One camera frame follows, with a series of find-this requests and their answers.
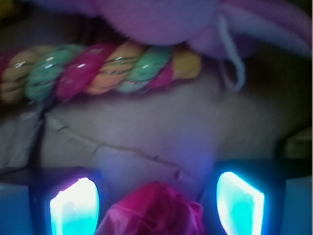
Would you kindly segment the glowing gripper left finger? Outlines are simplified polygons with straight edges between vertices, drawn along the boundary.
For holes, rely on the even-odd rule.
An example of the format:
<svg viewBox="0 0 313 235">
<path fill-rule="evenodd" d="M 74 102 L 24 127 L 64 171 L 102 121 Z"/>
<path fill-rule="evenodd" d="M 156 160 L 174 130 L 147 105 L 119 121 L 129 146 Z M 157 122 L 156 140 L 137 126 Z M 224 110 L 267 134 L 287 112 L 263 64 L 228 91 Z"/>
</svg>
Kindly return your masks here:
<svg viewBox="0 0 313 235">
<path fill-rule="evenodd" d="M 30 207 L 36 235 L 92 235 L 102 215 L 102 174 L 88 168 L 34 168 Z"/>
</svg>

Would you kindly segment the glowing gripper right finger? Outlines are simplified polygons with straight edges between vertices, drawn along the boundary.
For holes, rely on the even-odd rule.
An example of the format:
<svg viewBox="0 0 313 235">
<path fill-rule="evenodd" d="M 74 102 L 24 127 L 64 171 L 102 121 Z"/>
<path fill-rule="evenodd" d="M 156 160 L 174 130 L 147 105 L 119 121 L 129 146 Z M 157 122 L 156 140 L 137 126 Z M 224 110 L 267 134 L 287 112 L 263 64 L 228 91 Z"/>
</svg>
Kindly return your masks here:
<svg viewBox="0 0 313 235">
<path fill-rule="evenodd" d="M 284 182 L 277 161 L 218 161 L 202 196 L 207 235 L 278 235 Z"/>
</svg>

